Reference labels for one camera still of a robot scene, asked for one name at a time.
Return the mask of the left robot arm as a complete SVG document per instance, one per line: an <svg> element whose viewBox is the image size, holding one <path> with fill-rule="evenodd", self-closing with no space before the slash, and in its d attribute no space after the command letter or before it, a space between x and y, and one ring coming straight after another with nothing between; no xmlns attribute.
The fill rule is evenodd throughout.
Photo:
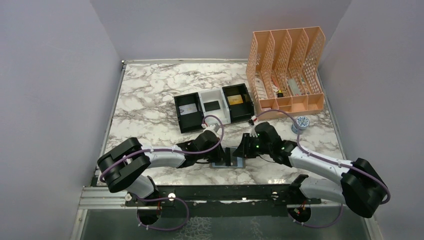
<svg viewBox="0 0 424 240"><path fill-rule="evenodd" d="M187 168L205 160L208 163L224 161L225 151L220 139L211 130L203 131L197 138L173 146L142 145L130 137L97 160L101 171L100 181L106 183L111 193L128 191L135 194L144 205L152 205L159 191L146 169L171 167Z"/></svg>

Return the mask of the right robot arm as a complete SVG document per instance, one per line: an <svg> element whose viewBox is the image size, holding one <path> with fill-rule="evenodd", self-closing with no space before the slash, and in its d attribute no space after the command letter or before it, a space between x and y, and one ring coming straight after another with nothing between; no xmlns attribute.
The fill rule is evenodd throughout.
<svg viewBox="0 0 424 240"><path fill-rule="evenodd" d="M370 218L388 195L386 185L367 160L340 160L301 148L294 141L281 139L268 122L255 125L251 133L244 133L233 152L233 156L245 159L261 155L268 155L277 164L321 177L300 175L290 184L288 196L296 204L307 199L330 200Z"/></svg>

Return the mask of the grey card holder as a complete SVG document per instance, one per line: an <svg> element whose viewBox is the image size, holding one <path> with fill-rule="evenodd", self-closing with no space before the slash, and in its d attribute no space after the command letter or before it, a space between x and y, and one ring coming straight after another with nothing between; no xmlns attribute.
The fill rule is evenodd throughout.
<svg viewBox="0 0 424 240"><path fill-rule="evenodd" d="M226 147L224 158L220 162L213 162L209 165L211 169L244 169L246 162L244 158L233 156L235 147Z"/></svg>

